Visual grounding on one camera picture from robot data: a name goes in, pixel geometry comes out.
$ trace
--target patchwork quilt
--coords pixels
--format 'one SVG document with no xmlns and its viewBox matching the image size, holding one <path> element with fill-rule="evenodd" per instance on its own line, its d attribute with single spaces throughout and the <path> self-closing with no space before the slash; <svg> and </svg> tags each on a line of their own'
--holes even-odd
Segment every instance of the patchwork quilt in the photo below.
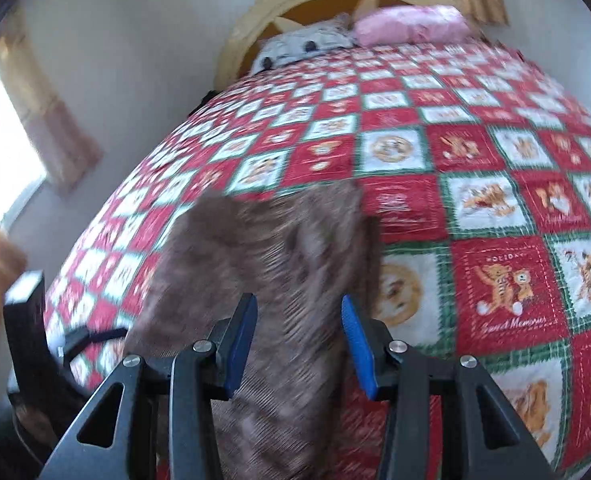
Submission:
<svg viewBox="0 0 591 480">
<path fill-rule="evenodd" d="M 131 326 L 170 226 L 208 186 L 262 200 L 346 178 L 381 218 L 373 315 L 427 354 L 479 356 L 552 466 L 579 478 L 591 463 L 591 113 L 503 48 L 354 48 L 243 78 L 109 198 L 50 288 L 48 333 Z M 96 386 L 119 351 L 80 356 L 80 383 Z M 385 416 L 348 380 L 336 479 L 373 478 Z"/>
</svg>

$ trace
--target pillowcase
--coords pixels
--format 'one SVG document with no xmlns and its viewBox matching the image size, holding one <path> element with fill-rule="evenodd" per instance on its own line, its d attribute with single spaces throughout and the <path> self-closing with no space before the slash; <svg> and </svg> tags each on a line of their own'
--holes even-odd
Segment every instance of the pillowcase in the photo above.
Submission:
<svg viewBox="0 0 591 480">
<path fill-rule="evenodd" d="M 466 18 L 451 6 L 386 7 L 358 20 L 354 33 L 360 46 L 462 43 L 472 34 Z"/>
<path fill-rule="evenodd" d="M 347 14 L 340 14 L 332 20 L 313 23 L 266 40 L 250 74 L 319 56 L 333 48 L 351 48 L 354 40 L 348 29 L 349 21 Z"/>
</svg>

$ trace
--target round headboard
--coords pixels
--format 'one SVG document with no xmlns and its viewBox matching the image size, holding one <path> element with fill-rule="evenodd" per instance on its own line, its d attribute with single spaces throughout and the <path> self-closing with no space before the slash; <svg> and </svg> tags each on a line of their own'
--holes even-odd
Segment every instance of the round headboard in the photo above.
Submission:
<svg viewBox="0 0 591 480">
<path fill-rule="evenodd" d="M 222 91 L 245 75 L 259 52 L 258 40 L 272 38 L 280 33 L 276 18 L 287 18 L 302 25 L 329 20 L 340 12 L 353 14 L 364 0 L 258 0 L 242 16 L 224 44 L 218 60 L 215 89 Z M 450 5 L 453 0 L 371 0 L 377 6 L 393 5 Z"/>
</svg>

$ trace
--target blue gripper pad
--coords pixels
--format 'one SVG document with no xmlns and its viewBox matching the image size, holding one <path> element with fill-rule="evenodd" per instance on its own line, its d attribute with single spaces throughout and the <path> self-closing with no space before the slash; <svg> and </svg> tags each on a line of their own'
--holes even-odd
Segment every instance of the blue gripper pad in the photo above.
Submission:
<svg viewBox="0 0 591 480">
<path fill-rule="evenodd" d="M 243 312 L 235 312 L 229 325 L 239 322 L 235 339 L 230 345 L 230 353 L 226 364 L 226 380 L 224 381 L 224 390 L 229 398 L 242 384 L 242 376 L 246 367 L 246 358 L 253 341 L 256 324 L 258 323 L 258 300 L 255 296 L 250 298 L 245 305 Z"/>
<path fill-rule="evenodd" d="M 355 306 L 348 296 L 342 298 L 342 327 L 349 342 L 353 364 L 360 386 L 370 400 L 375 400 L 377 382 L 375 381 L 375 361 L 367 341 L 367 335 L 357 315 Z"/>
</svg>

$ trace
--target fuzzy brown fabric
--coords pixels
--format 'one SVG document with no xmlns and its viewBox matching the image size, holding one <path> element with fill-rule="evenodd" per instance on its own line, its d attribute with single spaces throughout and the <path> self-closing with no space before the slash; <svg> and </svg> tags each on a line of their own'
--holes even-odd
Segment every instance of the fuzzy brown fabric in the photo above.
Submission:
<svg viewBox="0 0 591 480">
<path fill-rule="evenodd" d="M 319 476 L 346 357 L 340 304 L 377 294 L 377 224 L 352 182 L 267 202 L 213 192 L 178 218 L 125 352 L 176 354 L 229 317 L 242 292 L 258 326 L 242 387 L 213 402 L 226 478 Z"/>
</svg>

